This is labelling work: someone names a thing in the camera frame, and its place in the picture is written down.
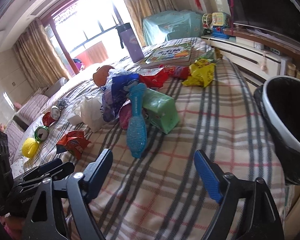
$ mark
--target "ceiling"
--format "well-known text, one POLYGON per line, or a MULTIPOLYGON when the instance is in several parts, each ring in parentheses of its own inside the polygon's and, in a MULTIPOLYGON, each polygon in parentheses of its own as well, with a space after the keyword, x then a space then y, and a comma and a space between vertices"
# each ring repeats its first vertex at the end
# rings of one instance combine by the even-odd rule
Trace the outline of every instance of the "ceiling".
POLYGON ((0 18, 0 52, 10 49, 36 17, 63 0, 14 0, 0 18))

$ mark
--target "crumpled yellow wrapper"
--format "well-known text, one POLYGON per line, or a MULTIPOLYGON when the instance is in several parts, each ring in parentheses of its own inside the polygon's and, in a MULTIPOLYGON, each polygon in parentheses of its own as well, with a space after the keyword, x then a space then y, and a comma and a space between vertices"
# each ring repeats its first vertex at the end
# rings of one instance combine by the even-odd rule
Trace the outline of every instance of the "crumpled yellow wrapper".
POLYGON ((210 63, 207 59, 196 60, 190 65, 191 76, 182 84, 184 86, 207 87, 213 80, 215 66, 215 63, 210 63))

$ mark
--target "white drawer cabinet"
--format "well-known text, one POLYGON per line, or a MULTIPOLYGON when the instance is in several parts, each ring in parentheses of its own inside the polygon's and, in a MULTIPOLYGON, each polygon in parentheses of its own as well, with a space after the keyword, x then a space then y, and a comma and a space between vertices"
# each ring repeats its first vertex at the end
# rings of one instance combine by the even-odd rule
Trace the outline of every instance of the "white drawer cabinet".
POLYGON ((222 55, 228 57, 233 63, 264 79, 269 79, 280 73, 281 58, 273 52, 267 51, 266 71, 262 71, 261 66, 264 62, 263 51, 225 39, 207 36, 202 38, 208 45, 219 48, 222 55))

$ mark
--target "purple water bottle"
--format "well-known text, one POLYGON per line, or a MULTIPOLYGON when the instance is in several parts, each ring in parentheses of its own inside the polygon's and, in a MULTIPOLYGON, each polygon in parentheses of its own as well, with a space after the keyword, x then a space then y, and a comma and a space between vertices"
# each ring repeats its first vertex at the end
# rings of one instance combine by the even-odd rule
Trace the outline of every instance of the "purple water bottle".
POLYGON ((116 27, 116 29, 120 37, 121 48, 123 48, 124 42, 133 63, 142 60, 145 57, 145 55, 143 54, 142 49, 140 48, 137 37, 131 28, 131 24, 125 23, 116 27))

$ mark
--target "book cover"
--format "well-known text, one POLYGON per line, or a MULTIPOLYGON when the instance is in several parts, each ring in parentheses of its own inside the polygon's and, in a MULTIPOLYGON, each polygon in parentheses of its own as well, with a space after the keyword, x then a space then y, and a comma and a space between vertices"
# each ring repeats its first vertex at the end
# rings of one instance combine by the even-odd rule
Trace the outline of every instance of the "book cover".
POLYGON ((157 48, 146 59, 147 64, 159 63, 164 61, 189 61, 192 42, 186 42, 164 48, 157 48))

